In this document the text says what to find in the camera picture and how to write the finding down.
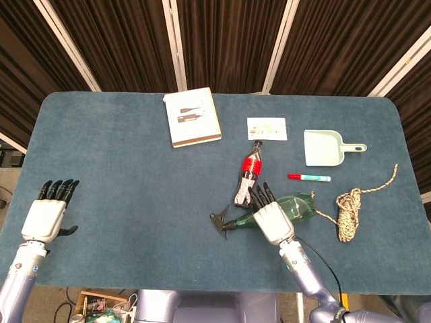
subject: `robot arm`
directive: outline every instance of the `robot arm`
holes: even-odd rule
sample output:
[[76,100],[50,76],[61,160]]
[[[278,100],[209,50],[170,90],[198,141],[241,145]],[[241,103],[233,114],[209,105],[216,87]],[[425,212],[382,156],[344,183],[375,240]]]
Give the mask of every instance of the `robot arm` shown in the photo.
[[250,188],[253,204],[257,208],[255,220],[268,242],[279,246],[279,254],[287,268],[307,297],[320,303],[310,313],[311,323],[402,323],[403,320],[364,310],[347,313],[345,308],[331,295],[328,288],[312,267],[300,242],[295,240],[295,229],[288,216],[277,203],[268,185],[264,183],[265,193],[257,186],[257,194]]
[[62,182],[55,182],[51,188],[52,181],[45,183],[28,211],[21,232],[25,242],[18,248],[0,291],[1,323],[21,323],[39,266],[48,254],[45,245],[58,236],[71,235],[78,228],[76,225],[70,229],[60,228],[73,191],[79,184],[78,180]]

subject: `dustpan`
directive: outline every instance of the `dustpan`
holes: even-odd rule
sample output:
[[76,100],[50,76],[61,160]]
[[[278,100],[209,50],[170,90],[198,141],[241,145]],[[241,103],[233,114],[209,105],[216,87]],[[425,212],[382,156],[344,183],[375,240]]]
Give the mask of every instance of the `dustpan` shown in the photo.
[[363,153],[363,143],[344,143],[334,130],[304,131],[305,164],[307,166],[337,166],[344,160],[344,153]]

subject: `rope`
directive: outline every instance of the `rope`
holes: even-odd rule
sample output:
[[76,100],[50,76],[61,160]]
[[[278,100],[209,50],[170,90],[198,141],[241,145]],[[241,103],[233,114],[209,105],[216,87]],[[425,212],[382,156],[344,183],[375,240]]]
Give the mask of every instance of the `rope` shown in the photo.
[[397,175],[398,164],[395,164],[393,168],[392,177],[383,185],[376,188],[370,188],[368,190],[361,190],[360,188],[354,188],[348,193],[341,194],[335,201],[339,207],[338,221],[334,220],[328,214],[325,214],[319,210],[316,213],[322,217],[326,217],[329,221],[338,226],[338,238],[341,242],[349,242],[355,237],[356,229],[359,226],[359,210],[361,208],[361,194],[377,192],[382,190],[388,185],[392,184]]

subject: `white book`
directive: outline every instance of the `white book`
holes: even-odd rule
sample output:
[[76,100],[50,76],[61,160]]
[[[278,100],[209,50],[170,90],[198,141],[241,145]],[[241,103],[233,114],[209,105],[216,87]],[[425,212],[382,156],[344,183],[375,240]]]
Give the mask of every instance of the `white book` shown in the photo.
[[174,147],[219,140],[222,132],[209,87],[166,94],[170,137]]

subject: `red bottle label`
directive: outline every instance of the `red bottle label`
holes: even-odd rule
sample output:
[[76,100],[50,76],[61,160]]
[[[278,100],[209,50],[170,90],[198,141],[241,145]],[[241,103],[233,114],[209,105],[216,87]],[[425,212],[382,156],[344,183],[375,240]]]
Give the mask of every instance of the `red bottle label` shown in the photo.
[[253,158],[244,159],[244,162],[242,163],[242,168],[241,168],[243,172],[252,172],[256,175],[261,174],[261,169],[262,169],[262,162],[260,160],[253,159]]

